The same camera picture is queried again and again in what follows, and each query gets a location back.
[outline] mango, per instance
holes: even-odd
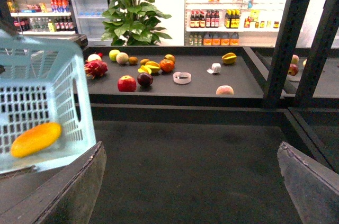
[[[23,158],[41,151],[52,144],[61,136],[62,128],[59,123],[48,122],[35,126],[18,136],[11,147],[11,155]]]

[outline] light blue plastic basket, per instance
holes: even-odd
[[[33,167],[68,165],[95,143],[84,61],[80,48],[64,40],[10,37],[0,30],[0,174]],[[81,120],[76,114],[74,87]],[[62,125],[49,148],[25,158],[10,154],[13,141],[45,122]]]

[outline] red apple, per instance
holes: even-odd
[[[295,76],[299,72],[298,66],[295,64],[291,64],[288,69],[288,75]]]
[[[125,75],[119,78],[118,80],[119,92],[135,92],[136,89],[137,82],[132,76]]]
[[[153,83],[153,76],[146,72],[143,72],[138,75],[137,80],[139,85],[147,87]]]

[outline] refrigerator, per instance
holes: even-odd
[[[109,0],[70,0],[77,32],[85,34],[89,46],[110,46],[111,41],[101,41],[105,20],[102,13],[108,9]]]

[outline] dark gray tray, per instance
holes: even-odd
[[[339,110],[290,108],[290,111],[331,168],[339,173]]]
[[[277,151],[326,164],[287,110],[92,106],[107,165],[90,223],[301,223]]]
[[[175,69],[172,73],[160,73],[154,76],[150,88],[142,88],[138,84],[135,93],[120,93],[117,88],[118,79],[123,75],[138,76],[140,65],[119,65],[111,62],[108,53],[112,48],[89,48],[84,52],[87,59],[91,53],[104,53],[103,60],[108,64],[108,72],[100,79],[88,79],[88,90],[91,103],[107,104],[155,104],[184,106],[239,106],[260,107],[265,84],[262,70],[265,67],[247,47],[119,47],[129,56],[160,62],[167,53],[176,56]],[[234,65],[222,64],[222,55],[234,52],[237,62]],[[213,63],[220,63],[221,73],[212,75],[207,69]],[[189,72],[192,82],[178,85],[173,82],[176,71]],[[216,95],[220,85],[230,85],[235,95]]]

